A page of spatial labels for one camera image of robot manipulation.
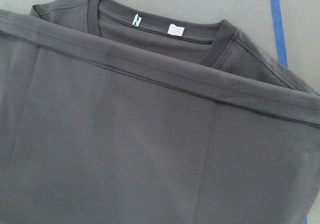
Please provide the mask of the dark brown t-shirt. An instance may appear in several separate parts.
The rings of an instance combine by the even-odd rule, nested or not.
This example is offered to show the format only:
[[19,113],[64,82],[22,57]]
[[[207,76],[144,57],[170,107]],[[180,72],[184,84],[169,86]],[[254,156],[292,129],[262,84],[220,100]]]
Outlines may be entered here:
[[303,223],[320,97],[226,20],[0,13],[1,223]]

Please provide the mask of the blue tape grid lines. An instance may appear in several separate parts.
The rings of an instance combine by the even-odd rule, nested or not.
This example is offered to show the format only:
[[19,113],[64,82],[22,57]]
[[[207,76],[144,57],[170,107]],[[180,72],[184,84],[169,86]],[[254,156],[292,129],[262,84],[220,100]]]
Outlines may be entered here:
[[280,0],[270,0],[272,24],[275,36],[275,46],[278,61],[288,67],[286,41],[282,22],[282,12]]

